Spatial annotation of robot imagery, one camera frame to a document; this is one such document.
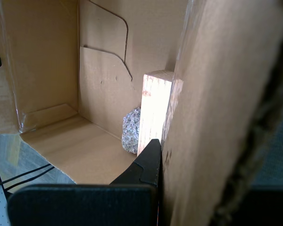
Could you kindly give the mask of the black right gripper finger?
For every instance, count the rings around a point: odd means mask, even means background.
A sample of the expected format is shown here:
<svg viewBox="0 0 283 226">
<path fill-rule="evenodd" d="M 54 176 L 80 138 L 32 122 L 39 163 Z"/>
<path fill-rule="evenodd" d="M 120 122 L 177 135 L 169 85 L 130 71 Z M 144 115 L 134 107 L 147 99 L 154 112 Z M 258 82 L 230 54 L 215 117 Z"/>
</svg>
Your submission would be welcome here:
<svg viewBox="0 0 283 226">
<path fill-rule="evenodd" d="M 161 144 L 151 140 L 109 185 L 33 185 L 14 193 L 13 226 L 155 226 Z"/>
<path fill-rule="evenodd" d="M 283 186 L 253 186 L 230 225 L 283 226 Z"/>
</svg>

